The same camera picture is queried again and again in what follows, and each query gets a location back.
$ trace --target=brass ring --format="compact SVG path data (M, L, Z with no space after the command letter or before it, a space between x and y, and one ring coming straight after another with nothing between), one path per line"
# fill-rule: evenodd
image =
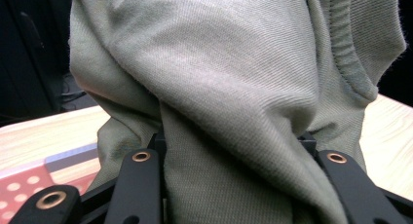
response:
M40 209L49 209L62 203L64 199L66 199L66 193L56 191L43 196L39 201L37 201L36 206Z
M340 155L340 154L336 154L336 153L329 153L327 154L327 158L334 163L338 163L338 164L345 164L347 162L347 159Z
M135 153L133 154L133 156L131 156L131 158L138 163L141 162L145 162L146 160L148 160L151 157L150 153L147 152L139 152L139 153Z

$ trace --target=table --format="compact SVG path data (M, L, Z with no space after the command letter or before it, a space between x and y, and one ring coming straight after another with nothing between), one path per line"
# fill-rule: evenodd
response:
M0 170L96 142L108 119L96 106L1 128ZM413 200L413 108L379 95L366 109L360 144L376 185ZM92 160L54 180L64 183L98 169Z

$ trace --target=gray fabric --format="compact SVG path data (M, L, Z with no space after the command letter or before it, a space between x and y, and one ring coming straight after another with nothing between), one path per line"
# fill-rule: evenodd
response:
M74 0L70 46L112 117L94 186L162 123L171 223L346 223L296 136L363 166L364 109L405 48L397 0Z

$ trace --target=gray cloth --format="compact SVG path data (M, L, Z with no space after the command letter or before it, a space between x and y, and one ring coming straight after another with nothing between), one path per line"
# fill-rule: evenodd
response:
M111 115L102 170L163 124L172 223L346 223L297 141L358 144L405 49L397 0L74 0L71 71Z

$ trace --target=metal grommet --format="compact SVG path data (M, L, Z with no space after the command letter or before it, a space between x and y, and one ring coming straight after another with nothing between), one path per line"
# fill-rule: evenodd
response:
M336 153L329 153L327 154L327 158L334 163L338 163L338 164L345 164L347 162L347 159L340 155L340 154L336 154Z
M135 153L133 154L133 156L131 156L131 158L138 163L141 162L145 162L146 160L148 160L151 157L150 153L147 152L139 152L139 153Z
M49 209L62 203L64 199L66 199L66 193L56 191L43 196L39 201L37 201L36 206L40 209Z

